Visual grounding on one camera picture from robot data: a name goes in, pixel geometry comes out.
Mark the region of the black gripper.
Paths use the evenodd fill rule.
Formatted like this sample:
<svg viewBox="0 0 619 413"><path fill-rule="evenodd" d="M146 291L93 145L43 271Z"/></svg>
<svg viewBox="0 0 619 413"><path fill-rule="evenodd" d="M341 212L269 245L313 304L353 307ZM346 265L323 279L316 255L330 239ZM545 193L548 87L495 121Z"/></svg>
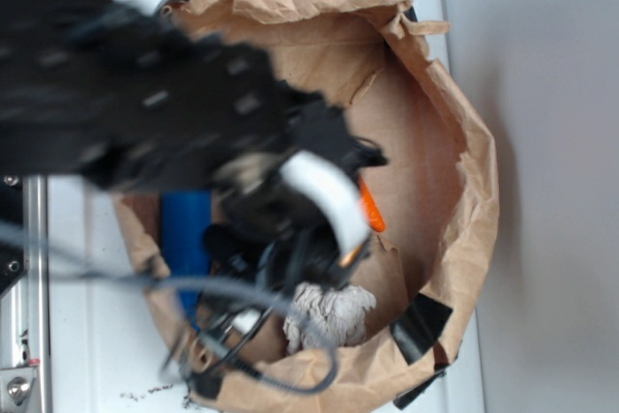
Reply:
<svg viewBox="0 0 619 413"><path fill-rule="evenodd" d="M388 160L352 134L319 93L283 92L283 147L246 153L216 174L224 214L203 243L215 272L268 290L345 287L368 256L360 174Z"/></svg>

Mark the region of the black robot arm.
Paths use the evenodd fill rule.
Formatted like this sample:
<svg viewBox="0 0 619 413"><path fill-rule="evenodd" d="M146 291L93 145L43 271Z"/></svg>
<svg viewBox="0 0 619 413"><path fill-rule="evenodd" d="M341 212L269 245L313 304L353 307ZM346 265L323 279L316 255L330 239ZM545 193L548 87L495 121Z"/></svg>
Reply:
<svg viewBox="0 0 619 413"><path fill-rule="evenodd" d="M114 0L1 0L1 170L109 192L216 193L275 244L277 286L344 286L367 255L359 175L385 163L250 44Z"/></svg>

